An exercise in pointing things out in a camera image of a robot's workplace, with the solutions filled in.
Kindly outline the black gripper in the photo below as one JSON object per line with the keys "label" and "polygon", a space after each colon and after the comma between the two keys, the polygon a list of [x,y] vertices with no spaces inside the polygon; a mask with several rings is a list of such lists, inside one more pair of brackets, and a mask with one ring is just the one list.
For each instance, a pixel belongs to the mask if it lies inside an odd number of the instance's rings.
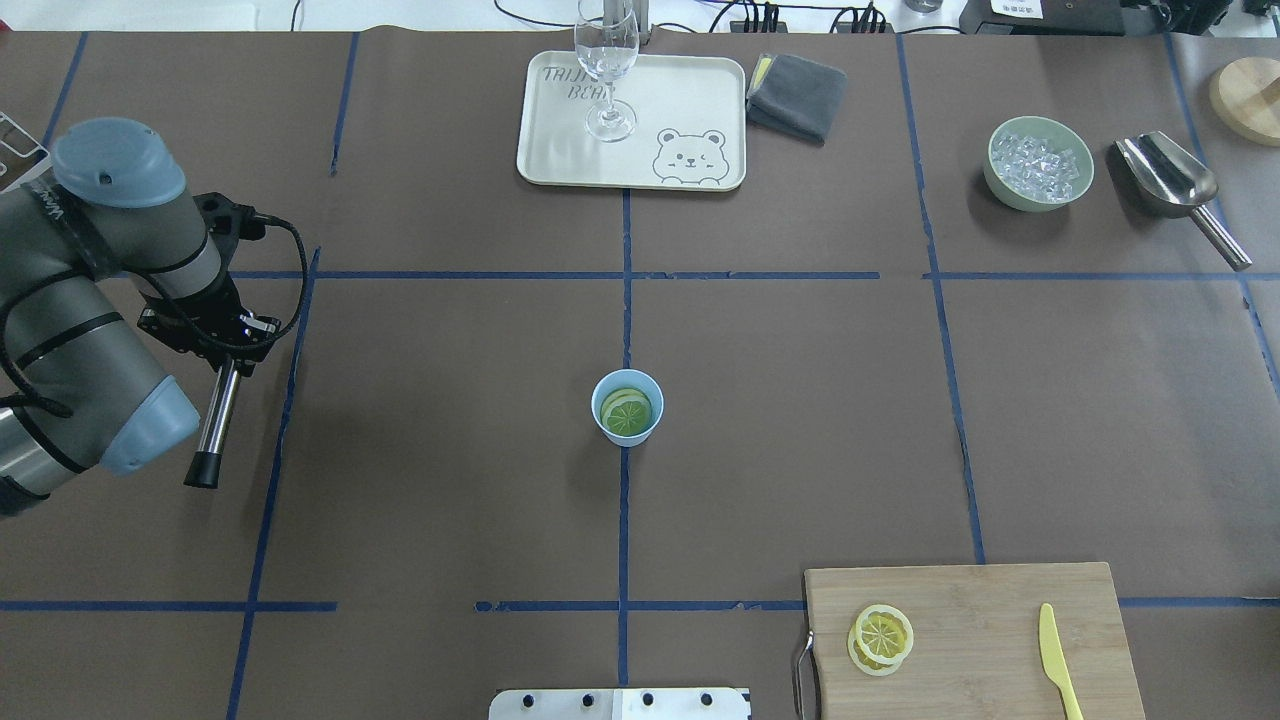
{"label": "black gripper", "polygon": [[280,323],[273,316],[246,311],[234,281],[218,278],[191,296],[161,290],[155,275],[138,275],[145,300],[138,328],[179,354],[196,354],[220,372],[232,366],[252,377],[262,361],[262,350],[250,347],[251,337],[274,337]]}

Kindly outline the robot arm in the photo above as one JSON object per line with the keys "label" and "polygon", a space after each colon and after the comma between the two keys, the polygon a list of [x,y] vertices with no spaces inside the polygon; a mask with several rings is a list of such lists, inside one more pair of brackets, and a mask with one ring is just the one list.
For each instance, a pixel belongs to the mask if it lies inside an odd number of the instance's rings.
{"label": "robot arm", "polygon": [[192,195],[137,120],[82,122],[49,158],[3,193],[3,516],[189,436],[186,484],[216,488],[238,384],[292,328],[242,304],[230,260],[288,223]]}

